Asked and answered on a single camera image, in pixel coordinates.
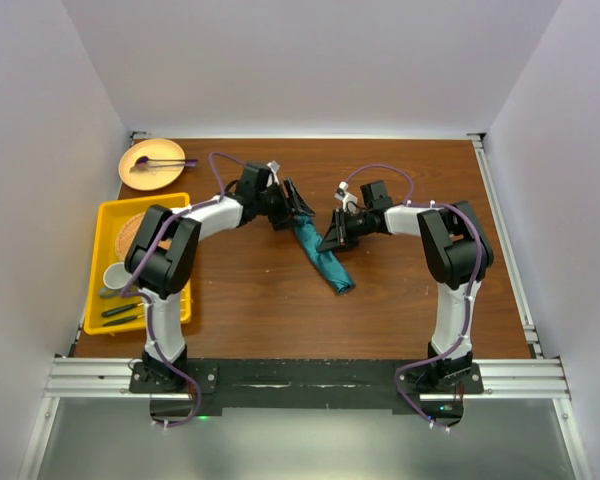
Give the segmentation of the teal cloth napkin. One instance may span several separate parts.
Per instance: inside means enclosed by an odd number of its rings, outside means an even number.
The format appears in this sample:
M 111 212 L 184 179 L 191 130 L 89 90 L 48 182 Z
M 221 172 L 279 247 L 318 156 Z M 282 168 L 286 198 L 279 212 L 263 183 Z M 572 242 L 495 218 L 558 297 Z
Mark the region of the teal cloth napkin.
M 354 279 L 343 267 L 336 256 L 328 251 L 320 253 L 317 249 L 322 241 L 313 220 L 307 216 L 296 216 L 293 232 L 306 257 L 321 276 L 332 288 L 342 295 L 353 290 L 356 286 Z

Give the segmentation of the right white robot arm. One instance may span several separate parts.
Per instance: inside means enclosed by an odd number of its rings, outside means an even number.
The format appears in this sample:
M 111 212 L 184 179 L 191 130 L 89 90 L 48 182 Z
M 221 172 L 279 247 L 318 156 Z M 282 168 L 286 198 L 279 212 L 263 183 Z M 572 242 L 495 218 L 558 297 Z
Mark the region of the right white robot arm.
M 341 205 L 317 250 L 346 251 L 370 234 L 407 235 L 422 242 L 428 271 L 437 285 L 434 333 L 427 358 L 398 369 L 401 386 L 420 392 L 449 392 L 473 364 L 471 327 L 475 300 L 494 253 L 473 207 L 467 201 L 396 203 L 386 185 L 361 186 L 363 204 L 342 182 L 335 191 Z

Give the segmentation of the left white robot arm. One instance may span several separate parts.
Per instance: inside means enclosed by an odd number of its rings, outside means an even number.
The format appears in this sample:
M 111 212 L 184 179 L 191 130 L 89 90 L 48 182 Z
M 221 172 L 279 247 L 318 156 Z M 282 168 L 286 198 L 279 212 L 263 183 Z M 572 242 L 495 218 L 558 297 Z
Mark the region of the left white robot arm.
M 181 292 L 193 271 L 198 243 L 238 229 L 259 216 L 275 230 L 297 225 L 315 212 L 290 178 L 279 180 L 275 162 L 248 162 L 239 179 L 198 204 L 171 209 L 152 205 L 146 211 L 124 260 L 131 275 L 121 295 L 142 300 L 146 342 L 139 377 L 165 392 L 189 393 L 187 345 L 181 328 Z

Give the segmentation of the purple spoon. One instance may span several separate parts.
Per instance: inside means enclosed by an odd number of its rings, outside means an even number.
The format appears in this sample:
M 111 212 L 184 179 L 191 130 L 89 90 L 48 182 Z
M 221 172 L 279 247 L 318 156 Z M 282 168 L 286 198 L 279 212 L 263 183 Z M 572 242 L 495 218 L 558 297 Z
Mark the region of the purple spoon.
M 142 156 L 135 161 L 131 169 L 146 170 L 152 168 L 195 167 L 197 164 L 197 159 L 154 159 L 148 156 Z

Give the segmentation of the beige round plate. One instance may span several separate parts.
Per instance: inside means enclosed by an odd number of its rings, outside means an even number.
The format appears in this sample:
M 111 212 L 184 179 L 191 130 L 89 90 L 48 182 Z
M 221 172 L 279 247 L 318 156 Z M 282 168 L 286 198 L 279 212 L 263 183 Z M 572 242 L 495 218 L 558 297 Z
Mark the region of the beige round plate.
M 139 191 L 153 191 L 173 183 L 184 171 L 184 150 L 168 139 L 148 139 L 130 147 L 121 157 L 122 183 Z

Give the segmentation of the orange woven round mat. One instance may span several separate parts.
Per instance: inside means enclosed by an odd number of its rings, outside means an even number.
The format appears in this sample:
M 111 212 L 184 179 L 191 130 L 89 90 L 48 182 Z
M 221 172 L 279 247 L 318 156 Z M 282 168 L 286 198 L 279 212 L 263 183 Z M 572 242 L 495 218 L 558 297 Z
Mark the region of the orange woven round mat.
M 114 241 L 114 250 L 120 261 L 125 260 L 144 216 L 144 213 L 138 213 L 130 217 L 119 229 Z

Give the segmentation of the white grey mug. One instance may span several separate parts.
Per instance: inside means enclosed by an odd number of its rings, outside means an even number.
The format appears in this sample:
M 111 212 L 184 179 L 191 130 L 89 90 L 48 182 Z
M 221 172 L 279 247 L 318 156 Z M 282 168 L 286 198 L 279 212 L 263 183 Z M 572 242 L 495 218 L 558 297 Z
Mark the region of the white grey mug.
M 103 299 L 118 296 L 129 279 L 130 274 L 126 271 L 123 262 L 111 264 L 104 271 L 103 287 L 98 291 L 98 296 Z

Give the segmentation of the yellow plastic tray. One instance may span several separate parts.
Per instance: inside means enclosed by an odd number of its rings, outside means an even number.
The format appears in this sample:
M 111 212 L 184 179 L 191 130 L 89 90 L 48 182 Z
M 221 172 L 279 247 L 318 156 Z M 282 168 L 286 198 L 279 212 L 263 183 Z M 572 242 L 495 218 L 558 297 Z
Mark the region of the yellow plastic tray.
M 119 315 L 109 318 L 101 317 L 101 314 L 105 310 L 130 303 L 141 303 L 137 298 L 120 298 L 119 295 L 107 299 L 98 296 L 98 291 L 103 287 L 102 278 L 106 268 L 111 264 L 122 262 L 117 258 L 114 250 L 116 235 L 121 226 L 130 217 L 138 213 L 145 213 L 151 205 L 159 204 L 168 208 L 178 208 L 187 206 L 189 202 L 190 197 L 187 193 L 175 193 L 110 201 L 100 205 L 95 230 L 85 319 L 83 322 L 83 330 L 87 334 L 115 335 L 123 332 L 143 331 L 145 329 L 145 316 L 142 319 L 125 325 L 109 328 L 102 327 L 104 322 L 116 318 L 144 314 L 141 304 L 139 308 L 135 308 Z

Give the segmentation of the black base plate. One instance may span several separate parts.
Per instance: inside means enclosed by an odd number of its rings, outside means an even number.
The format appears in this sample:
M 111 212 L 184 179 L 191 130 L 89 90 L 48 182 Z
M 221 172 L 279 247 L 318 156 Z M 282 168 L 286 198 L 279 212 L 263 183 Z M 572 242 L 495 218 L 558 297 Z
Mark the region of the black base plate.
M 479 365 L 467 360 L 408 367 L 379 359 L 189 359 L 185 377 L 154 359 L 129 367 L 130 392 L 150 395 L 152 418 L 167 421 L 228 409 L 336 409 L 422 413 L 455 425 L 464 396 L 484 391 Z

